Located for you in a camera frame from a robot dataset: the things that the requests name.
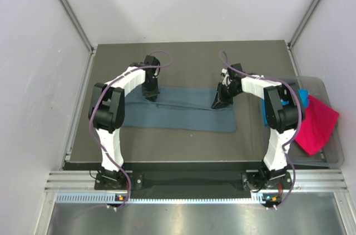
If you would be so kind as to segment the grey-blue t-shirt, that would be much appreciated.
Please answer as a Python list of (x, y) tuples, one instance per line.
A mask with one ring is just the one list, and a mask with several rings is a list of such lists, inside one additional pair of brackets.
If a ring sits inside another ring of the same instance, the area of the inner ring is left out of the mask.
[(236, 132), (233, 106), (211, 108), (215, 93), (208, 88), (160, 87), (157, 100), (152, 102), (143, 97), (141, 87), (136, 87), (125, 97), (123, 126)]

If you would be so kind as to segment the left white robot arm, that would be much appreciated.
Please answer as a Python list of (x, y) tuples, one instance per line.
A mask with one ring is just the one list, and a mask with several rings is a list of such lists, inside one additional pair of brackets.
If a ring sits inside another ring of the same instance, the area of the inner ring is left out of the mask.
[(88, 112), (89, 130), (101, 148), (102, 163), (96, 176), (96, 189), (123, 189), (128, 180), (122, 171), (120, 128), (125, 119), (125, 98), (141, 86), (142, 96), (155, 102), (159, 95), (160, 61), (147, 55), (141, 63), (133, 63), (121, 75), (106, 83), (96, 83)]

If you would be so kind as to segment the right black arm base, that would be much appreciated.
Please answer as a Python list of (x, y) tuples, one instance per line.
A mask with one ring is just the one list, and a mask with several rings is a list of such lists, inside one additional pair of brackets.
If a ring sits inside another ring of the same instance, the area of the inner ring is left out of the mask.
[(292, 183), (290, 173), (286, 170), (271, 172), (260, 169), (245, 171), (241, 176), (244, 189), (255, 193), (264, 190), (289, 189)]

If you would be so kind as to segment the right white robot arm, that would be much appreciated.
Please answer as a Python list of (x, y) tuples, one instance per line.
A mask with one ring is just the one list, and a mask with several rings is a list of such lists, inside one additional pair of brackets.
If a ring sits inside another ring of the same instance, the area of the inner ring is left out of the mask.
[(270, 137), (259, 169), (259, 179), (264, 187), (273, 188), (286, 176), (290, 144), (305, 119), (305, 109), (298, 88), (295, 83), (244, 73), (240, 63), (222, 69), (221, 76), (222, 81), (217, 85), (212, 109), (233, 104), (234, 97), (241, 93), (252, 94), (264, 102), (264, 115), (270, 127)]

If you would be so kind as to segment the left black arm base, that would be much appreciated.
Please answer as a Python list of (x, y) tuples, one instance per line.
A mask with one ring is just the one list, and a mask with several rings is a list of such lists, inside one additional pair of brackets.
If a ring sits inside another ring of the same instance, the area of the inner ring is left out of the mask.
[[(142, 188), (144, 174), (142, 172), (127, 172), (127, 174), (131, 180), (130, 190), (140, 190)], [(128, 179), (122, 172), (96, 171), (96, 174), (93, 174), (92, 171), (89, 171), (89, 175), (95, 180), (95, 190), (123, 191), (129, 189)]]

